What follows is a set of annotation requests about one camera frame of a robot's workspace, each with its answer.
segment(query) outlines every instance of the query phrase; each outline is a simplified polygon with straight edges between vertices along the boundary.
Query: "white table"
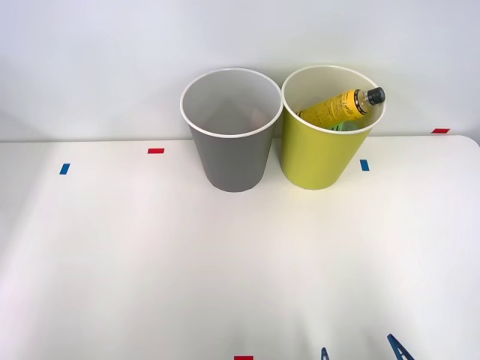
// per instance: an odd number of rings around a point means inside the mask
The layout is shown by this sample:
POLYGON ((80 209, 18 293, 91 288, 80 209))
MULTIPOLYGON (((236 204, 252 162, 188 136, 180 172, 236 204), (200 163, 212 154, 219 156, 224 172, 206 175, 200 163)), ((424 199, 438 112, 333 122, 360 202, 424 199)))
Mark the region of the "white table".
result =
POLYGON ((191 141, 4 143, 0 173, 1 360, 480 359, 466 137, 369 138, 318 191, 272 150, 224 193, 191 141))

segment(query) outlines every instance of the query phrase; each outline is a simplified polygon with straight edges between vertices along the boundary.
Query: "bottle label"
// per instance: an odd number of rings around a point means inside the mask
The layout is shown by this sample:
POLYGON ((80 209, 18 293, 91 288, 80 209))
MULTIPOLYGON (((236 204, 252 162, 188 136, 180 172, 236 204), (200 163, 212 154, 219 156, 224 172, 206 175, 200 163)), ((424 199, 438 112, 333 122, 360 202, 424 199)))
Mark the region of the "bottle label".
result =
POLYGON ((359 90, 356 89, 313 105, 297 115, 312 125, 331 128, 341 122, 361 119, 365 114, 359 104, 359 90))

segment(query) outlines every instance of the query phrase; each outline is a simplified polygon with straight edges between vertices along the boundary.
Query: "bottle cap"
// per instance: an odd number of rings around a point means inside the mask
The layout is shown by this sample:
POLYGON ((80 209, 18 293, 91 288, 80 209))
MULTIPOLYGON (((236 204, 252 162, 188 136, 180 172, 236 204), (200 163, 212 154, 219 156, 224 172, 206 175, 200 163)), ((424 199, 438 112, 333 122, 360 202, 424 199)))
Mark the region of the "bottle cap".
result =
POLYGON ((382 88, 373 88, 367 91, 367 99, 372 105, 377 105, 385 101, 385 92, 382 88))

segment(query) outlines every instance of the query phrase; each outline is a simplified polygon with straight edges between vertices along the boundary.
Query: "yellow bottle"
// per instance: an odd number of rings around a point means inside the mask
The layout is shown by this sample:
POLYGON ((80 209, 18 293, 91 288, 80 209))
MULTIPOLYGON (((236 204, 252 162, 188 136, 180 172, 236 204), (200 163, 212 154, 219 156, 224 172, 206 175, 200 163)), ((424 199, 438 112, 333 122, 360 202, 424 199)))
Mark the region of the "yellow bottle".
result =
POLYGON ((328 129, 341 122, 363 118, 371 107, 383 101, 385 92, 382 88, 369 91, 353 89, 304 109, 297 115, 312 125, 328 129))

